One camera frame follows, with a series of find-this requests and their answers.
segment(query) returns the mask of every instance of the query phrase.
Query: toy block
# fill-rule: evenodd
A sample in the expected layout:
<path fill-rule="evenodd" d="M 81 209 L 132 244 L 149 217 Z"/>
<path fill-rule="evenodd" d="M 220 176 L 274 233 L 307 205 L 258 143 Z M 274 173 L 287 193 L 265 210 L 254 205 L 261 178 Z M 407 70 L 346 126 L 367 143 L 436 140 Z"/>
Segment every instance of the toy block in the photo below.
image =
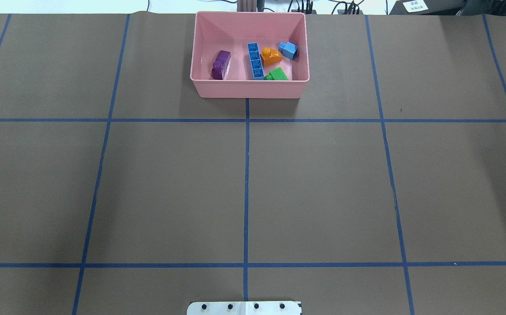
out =
<path fill-rule="evenodd" d="M 251 62 L 251 72 L 253 79 L 265 80 L 265 73 L 263 72 L 263 62 L 261 61 L 261 54 L 259 54 L 259 44 L 256 42 L 249 42 L 247 44 L 249 51 L 249 62 Z"/>
<path fill-rule="evenodd" d="M 223 80 L 228 73 L 229 60 L 232 54 L 225 50 L 220 50 L 216 60 L 212 63 L 212 78 L 215 80 Z"/>
<path fill-rule="evenodd" d="M 269 72 L 269 74 L 265 76 L 265 80 L 288 80 L 288 77 L 282 68 L 278 67 L 275 70 Z"/>
<path fill-rule="evenodd" d="M 261 51 L 261 59 L 263 60 L 263 66 L 267 67 L 271 64 L 281 62 L 282 54 L 276 49 L 265 47 L 263 48 L 263 51 Z"/>
<path fill-rule="evenodd" d="M 282 52 L 282 55 L 290 60 L 294 60 L 298 56 L 298 47 L 291 42 L 281 42 L 278 46 L 278 50 Z"/>

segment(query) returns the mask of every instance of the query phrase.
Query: pink bin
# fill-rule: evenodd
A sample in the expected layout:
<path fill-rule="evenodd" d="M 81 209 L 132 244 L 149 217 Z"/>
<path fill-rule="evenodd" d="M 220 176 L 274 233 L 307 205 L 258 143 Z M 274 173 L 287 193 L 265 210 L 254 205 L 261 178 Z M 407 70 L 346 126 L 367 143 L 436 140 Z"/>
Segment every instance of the pink bin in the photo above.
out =
<path fill-rule="evenodd" d="M 294 60 L 264 68 L 281 67 L 290 80 L 253 80 L 248 42 L 278 49 L 281 42 L 298 46 Z M 220 50 L 231 52 L 225 80 L 211 77 L 212 63 Z M 203 98 L 299 98 L 309 81 L 306 16 L 302 13 L 197 12 L 191 80 Z"/>

